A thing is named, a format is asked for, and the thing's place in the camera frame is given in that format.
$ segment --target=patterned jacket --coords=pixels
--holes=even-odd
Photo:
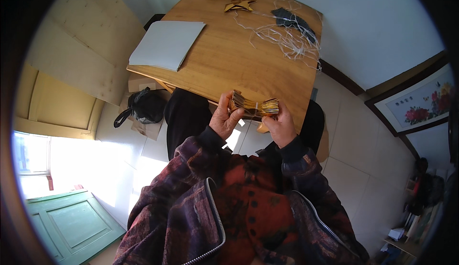
[[[212,130],[187,138],[166,168],[142,188],[128,220],[128,232],[114,265],[215,264],[226,236],[212,192],[235,155],[221,150],[224,141]],[[369,256],[356,241],[351,222],[320,173],[313,151],[296,137],[278,150],[282,174],[292,182],[285,192],[308,264],[364,264]],[[276,252],[260,253],[273,264]]]

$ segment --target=black pants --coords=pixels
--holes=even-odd
[[[174,151],[189,136],[198,136],[209,125],[212,114],[206,98],[189,91],[175,89],[164,108],[164,118],[168,124],[167,144],[169,160],[174,158]],[[306,116],[299,134],[303,144],[317,153],[322,132],[324,131],[324,112],[315,102],[310,100]],[[282,158],[271,142],[260,157],[266,158],[270,164],[279,164]]]

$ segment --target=hand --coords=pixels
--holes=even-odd
[[[296,137],[295,125],[290,111],[282,101],[279,101],[277,120],[270,117],[262,117],[261,121],[267,126],[279,148],[285,147]]]
[[[228,105],[233,96],[233,90],[223,93],[220,96],[219,106],[213,113],[209,126],[213,129],[222,139],[227,140],[231,136],[237,122],[244,115],[244,109],[238,108],[228,116]]]

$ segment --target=window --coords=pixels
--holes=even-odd
[[[50,176],[50,136],[14,132],[14,156],[20,176]]]

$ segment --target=picture frame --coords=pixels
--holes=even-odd
[[[446,56],[365,105],[393,136],[404,136],[447,122],[456,91]]]

